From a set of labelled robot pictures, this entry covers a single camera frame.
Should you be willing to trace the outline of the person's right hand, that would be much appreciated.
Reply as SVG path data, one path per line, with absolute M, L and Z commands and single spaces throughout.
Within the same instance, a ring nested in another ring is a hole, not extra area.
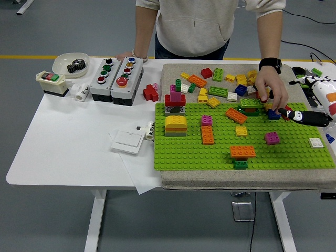
M 137 55 L 131 51 L 126 51 L 121 54 L 115 55 L 115 58 L 120 61 L 123 61 L 125 57 L 137 57 Z

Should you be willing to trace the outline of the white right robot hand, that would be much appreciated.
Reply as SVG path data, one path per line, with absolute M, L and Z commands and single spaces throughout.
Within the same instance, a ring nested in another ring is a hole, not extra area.
M 290 85 L 297 83 L 306 84 L 312 89 L 315 97 L 322 104 L 325 113 L 315 111 L 292 111 L 279 108 L 278 112 L 290 120 L 314 127 L 327 127 L 335 120 L 335 80 L 328 77 L 302 77 L 289 82 Z

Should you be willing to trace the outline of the person's left hand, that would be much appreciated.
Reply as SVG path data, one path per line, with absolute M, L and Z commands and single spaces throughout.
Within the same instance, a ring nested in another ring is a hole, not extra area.
M 268 100 L 266 87 L 271 88 L 274 94 L 271 109 L 274 110 L 276 114 L 280 114 L 278 109 L 285 108 L 289 95 L 284 82 L 280 79 L 275 68 L 272 66 L 263 66 L 257 75 L 255 86 L 258 90 L 261 101 Z

